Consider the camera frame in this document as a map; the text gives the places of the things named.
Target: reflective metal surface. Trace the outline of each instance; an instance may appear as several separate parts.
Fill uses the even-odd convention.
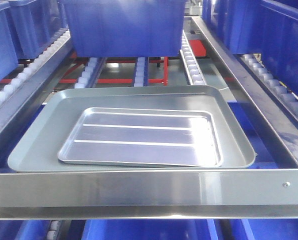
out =
[[[214,126],[209,112],[92,107],[58,158],[68,164],[219,167]]]
[[[0,174],[0,218],[190,217],[298,217],[298,169]]]
[[[219,168],[246,168],[252,164],[255,159],[255,152],[249,140],[217,89],[206,85],[115,87],[69,89],[56,94],[14,148],[8,158],[8,165],[18,172],[128,171],[129,169],[127,167],[112,166],[111,164],[65,164],[58,160],[58,151],[66,142],[72,129],[79,121],[81,114],[88,108],[106,108],[107,111],[108,109],[111,109],[111,112],[116,111],[116,113],[120,111],[120,113],[124,115],[120,115],[114,122],[112,119],[109,119],[108,115],[105,117],[102,115],[102,124],[105,120],[107,125],[116,126],[113,132],[109,133],[108,128],[106,128],[106,133],[102,134],[101,139],[106,141],[105,145],[102,143],[100,149],[99,146],[91,146],[90,142],[75,142],[73,150],[76,151],[76,153],[74,153],[74,151],[70,153],[73,154],[74,158],[78,158],[77,152],[80,153],[78,149],[84,145],[83,152],[87,150],[91,151],[92,148],[96,148],[92,150],[93,154],[98,156],[103,154],[103,156],[110,158],[111,161],[115,159],[127,161],[131,158],[130,155],[134,155],[133,162],[140,163],[142,159],[146,159],[147,164],[149,161],[156,164],[165,161],[165,164],[173,165],[172,162],[174,161],[175,163],[177,162],[176,165],[185,165],[184,162],[186,161],[190,166],[211,167],[211,165],[213,165],[213,167]],[[141,124],[140,122],[142,122],[143,125],[149,127],[190,127],[192,130],[195,128],[195,133],[186,132],[185,134],[190,134],[186,135],[186,137],[179,135],[179,133],[172,133],[173,138],[169,136],[166,139],[166,136],[163,136],[163,134],[167,134],[166,131],[159,129],[159,133],[150,133],[150,136],[148,136],[143,132],[142,135],[136,138],[136,136],[134,136],[135,134],[130,136],[126,134],[126,132],[123,133],[122,130],[126,131],[126,128],[122,128],[120,129],[121,135],[117,136],[117,126],[126,124],[125,118],[128,113],[127,111],[134,113],[134,115],[128,115],[129,124],[134,124],[133,121],[136,121],[136,125],[133,126],[139,126]],[[155,115],[154,119],[135,119],[135,114],[149,111],[153,111]],[[158,113],[164,113],[164,118],[160,120],[160,124],[157,123],[157,118],[162,118],[162,116],[157,116]],[[209,124],[212,123],[213,136],[216,139],[216,141],[213,142],[217,142],[219,152],[219,154],[215,154],[220,157],[214,156],[212,158],[211,152],[213,149],[206,149],[206,146],[202,142],[205,138],[201,136],[202,134],[196,133],[196,131],[199,132],[199,128],[202,127],[200,123],[192,122],[188,125],[185,121],[184,125],[183,121],[180,124],[180,118],[170,122],[170,113],[187,116],[187,120],[190,119],[190,117],[188,117],[190,115],[205,117],[205,113],[209,113],[210,119],[212,118]],[[91,119],[87,120],[86,124],[97,124],[100,121],[99,119],[93,120],[91,117]],[[139,128],[129,128],[129,131],[130,129],[132,131],[140,130]],[[80,138],[80,136],[79,138],[80,140],[98,140],[94,143],[100,144],[99,139],[93,136],[94,134],[94,131],[85,133],[82,138]],[[154,141],[158,144],[152,143],[153,139],[148,141],[149,138],[154,138]],[[113,141],[118,141],[119,144],[112,145]],[[132,142],[134,147],[130,144],[122,144],[122,142],[128,141]],[[141,142],[151,142],[151,145],[147,144],[141,146]],[[183,143],[200,143],[200,145],[194,147],[193,145],[186,145],[186,147],[179,149],[178,147]],[[85,152],[84,155],[87,155],[86,158],[91,162],[95,160],[94,158],[92,159],[92,154],[89,155]]]

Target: red metal frame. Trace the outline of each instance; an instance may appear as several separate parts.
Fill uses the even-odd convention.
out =
[[[77,58],[74,61],[74,66],[70,67],[67,72],[64,74],[65,76],[68,76],[71,74],[74,70],[76,70],[79,66],[85,65],[88,60],[85,59],[79,59]],[[112,63],[118,63],[118,64],[134,64],[136,63],[135,60],[107,60],[107,64],[112,64]],[[169,60],[168,57],[165,56],[163,60],[149,60],[149,63],[151,64],[160,64],[163,63],[163,78],[152,78],[149,79],[150,84],[163,84],[164,86],[168,85],[168,65],[169,65]],[[9,84],[11,82],[11,79],[2,79],[0,81],[1,84]],[[75,84],[77,82],[76,78],[63,78],[59,81],[61,84]],[[131,84],[133,82],[132,79],[124,79],[124,78],[102,78],[98,79],[97,81],[99,84]]]

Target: rectangular baking pan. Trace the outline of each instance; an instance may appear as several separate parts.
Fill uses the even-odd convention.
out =
[[[91,107],[58,153],[69,164],[218,167],[209,112]]]
[[[107,125],[125,124],[121,117],[123,118],[128,114],[131,114],[130,116],[133,120],[135,120],[136,116],[145,114],[146,117],[148,117],[148,115],[154,115],[157,118],[164,118],[163,121],[169,120],[170,118],[179,120],[180,117],[172,116],[182,115],[182,120],[185,120],[184,122],[188,122],[190,117],[194,116],[200,120],[197,122],[199,128],[203,125],[209,125],[211,127],[209,137],[212,138],[212,140],[207,141],[214,144],[213,147],[208,148],[208,154],[211,154],[211,157],[207,160],[206,157],[196,157],[194,160],[190,154],[183,153],[183,157],[177,158],[177,161],[179,161],[177,163],[173,161],[175,152],[171,150],[164,153],[168,159],[167,161],[164,160],[165,162],[161,164],[160,161],[155,160],[155,151],[149,151],[147,148],[148,145],[145,145],[145,149],[138,151],[137,154],[135,154],[135,148],[128,151],[128,154],[125,154],[126,156],[137,155],[137,158],[131,163],[132,166],[130,166],[128,158],[122,159],[124,163],[121,163],[123,161],[119,154],[115,154],[114,157],[111,158],[114,161],[101,162],[101,160],[96,164],[99,158],[88,159],[86,154],[83,155],[81,152],[79,153],[79,150],[72,152],[76,155],[70,155],[68,154],[70,152],[66,152],[66,150],[71,149],[70,147],[66,148],[66,146],[70,145],[72,139],[78,137],[81,133],[79,132],[79,130],[81,130],[79,128],[81,127],[80,123],[82,123],[82,125],[95,125],[100,115],[105,116],[105,119],[107,118],[106,121],[108,121],[108,115],[110,114],[115,114],[120,117],[120,119],[118,119],[119,124],[116,124],[116,122],[108,122],[109,124]],[[179,123],[178,121],[177,123],[177,121],[173,121],[172,124],[168,126],[159,125],[160,123],[156,124],[151,119],[150,124],[143,125],[146,127],[166,128],[176,128],[180,126],[182,128],[184,123],[181,122],[182,121]],[[184,137],[179,140],[175,140],[171,136],[167,136],[165,140],[158,140],[156,139],[157,136],[152,133],[147,135],[146,139],[139,139],[140,136],[137,136],[138,139],[134,140],[129,139],[130,136],[128,136],[127,133],[124,133],[124,139],[122,139],[122,134],[115,135],[112,131],[110,132],[111,135],[109,132],[105,132],[104,136],[106,136],[105,141],[107,142],[149,142],[150,140],[150,143],[156,144],[194,144],[195,142],[199,142],[199,139],[206,139],[200,137],[199,131],[194,132],[194,134],[196,134],[195,137]],[[165,132],[160,131],[158,134],[163,136]],[[206,153],[204,144],[201,144],[201,148],[197,147],[196,149],[198,152],[201,151],[202,156],[204,152]],[[106,156],[106,151],[96,151],[96,154],[100,157]],[[141,158],[141,154],[148,155],[148,157],[146,157],[147,161],[144,162],[144,160],[139,159]],[[235,169],[246,168],[251,165],[254,160],[255,152],[250,142],[228,104],[224,101],[217,89],[211,86],[113,87],[69,89],[57,93],[42,110],[15,147],[8,158],[8,165],[18,172],[127,171],[135,168],[139,170],[148,169],[148,167],[143,168],[143,166],[165,166],[165,169],[174,169],[174,167],[170,166],[180,166],[177,169],[187,169],[192,168],[192,166],[207,169]]]

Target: stainless steel frame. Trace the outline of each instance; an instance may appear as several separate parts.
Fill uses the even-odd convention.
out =
[[[200,17],[188,21],[277,162],[298,167],[292,121]],[[0,219],[28,218],[298,218],[298,169],[0,174]]]

